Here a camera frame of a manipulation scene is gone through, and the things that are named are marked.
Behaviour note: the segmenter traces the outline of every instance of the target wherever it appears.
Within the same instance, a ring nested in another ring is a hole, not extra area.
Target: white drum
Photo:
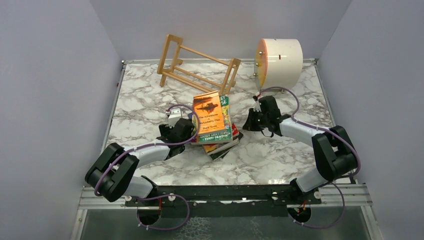
[[[262,38],[254,57],[258,90],[272,86],[293,88],[302,72],[303,53],[297,39]]]

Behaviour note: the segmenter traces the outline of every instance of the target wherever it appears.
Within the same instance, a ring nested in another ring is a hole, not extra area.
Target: table
[[[136,146],[152,141],[160,136],[158,125],[166,123],[165,110],[170,105],[191,105],[193,96],[202,93],[170,78],[160,87],[157,67],[152,63],[127,64],[108,144]],[[219,63],[183,63],[180,67],[212,81],[222,79],[227,69]],[[306,144],[242,130],[254,104],[252,96],[257,92],[253,70],[253,62],[242,62],[229,94],[231,121],[244,134],[239,145],[224,158],[212,161],[201,146],[186,144],[183,153],[145,165],[134,175],[147,176],[158,185],[262,185],[288,184],[311,169],[315,159],[312,148]],[[299,82],[292,90],[300,100],[297,118],[320,126],[333,125],[313,63],[303,64]],[[296,101],[288,93],[275,98],[282,114],[291,114],[296,108]]]

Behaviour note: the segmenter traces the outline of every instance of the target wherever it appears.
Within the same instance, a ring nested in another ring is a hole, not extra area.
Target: marble table
[[[108,143],[136,146],[160,136],[158,125],[166,123],[165,110],[172,104],[191,105],[193,96],[202,92],[167,78],[160,87],[157,64],[126,66]],[[212,81],[222,79],[227,67],[218,63],[183,63],[181,68]],[[264,137],[260,132],[242,130],[252,96],[257,92],[253,62],[242,62],[235,87],[229,94],[230,117],[244,134],[240,144],[224,158],[212,161],[199,145],[186,144],[183,153],[166,161],[157,161],[137,169],[158,185],[247,185],[287,184],[315,165],[313,150],[287,137]],[[312,63],[304,63],[299,82],[292,89],[300,100],[296,115],[303,121],[332,126],[317,72]],[[288,94],[275,96],[281,112],[291,114],[296,101]]]

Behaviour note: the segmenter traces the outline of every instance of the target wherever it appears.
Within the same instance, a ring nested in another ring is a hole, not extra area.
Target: wooden stand
[[[165,58],[167,57],[168,48],[170,47],[171,42],[176,42],[175,53],[173,55],[170,68],[164,68]],[[228,94],[230,92],[231,87],[234,87],[236,85],[235,78],[236,78],[237,70],[239,69],[239,66],[240,66],[240,62],[241,62],[240,59],[232,58],[229,62],[226,62],[226,61],[220,60],[218,58],[215,58],[213,56],[209,56],[209,55],[206,55],[202,52],[191,49],[191,48],[184,46],[182,44],[183,44],[183,39],[181,37],[174,36],[174,35],[171,35],[171,34],[166,35],[166,41],[165,41],[165,44],[163,45],[163,50],[162,50],[162,55],[160,56],[159,66],[157,67],[157,73],[162,74],[162,78],[160,80],[160,86],[163,87],[165,85],[165,81],[166,81],[167,77],[170,77],[170,78],[173,78],[177,81],[182,82],[183,84],[187,84],[189,86],[192,86],[193,88],[199,89],[200,91],[203,91],[205,93],[209,93],[209,92],[214,91],[212,88],[209,88],[209,87],[204,86],[204,85],[202,85],[198,82],[192,81],[190,79],[187,79],[183,76],[180,76],[180,75],[174,73],[174,70],[177,70],[177,71],[180,71],[184,74],[192,76],[194,78],[202,80],[202,81],[204,81],[208,84],[211,84],[213,86],[218,87],[219,88],[219,95]],[[204,77],[198,76],[194,73],[191,73],[189,71],[186,71],[182,68],[177,67],[176,65],[181,65],[183,63],[182,59],[178,59],[178,55],[180,54],[180,49],[187,50],[187,51],[192,52],[194,54],[200,55],[204,58],[213,60],[213,61],[220,63],[220,64],[223,64],[225,66],[228,66],[228,69],[225,73],[222,84],[218,84],[218,83],[213,82],[211,80],[208,80]],[[230,77],[232,69],[234,69],[234,71],[231,75],[231,78],[229,80],[229,84],[227,86],[227,82],[228,82],[228,79]]]

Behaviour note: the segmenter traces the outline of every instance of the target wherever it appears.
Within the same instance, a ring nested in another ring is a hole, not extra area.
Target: orange book cover
[[[217,91],[194,96],[193,108],[200,119],[200,135],[225,130],[220,96]]]

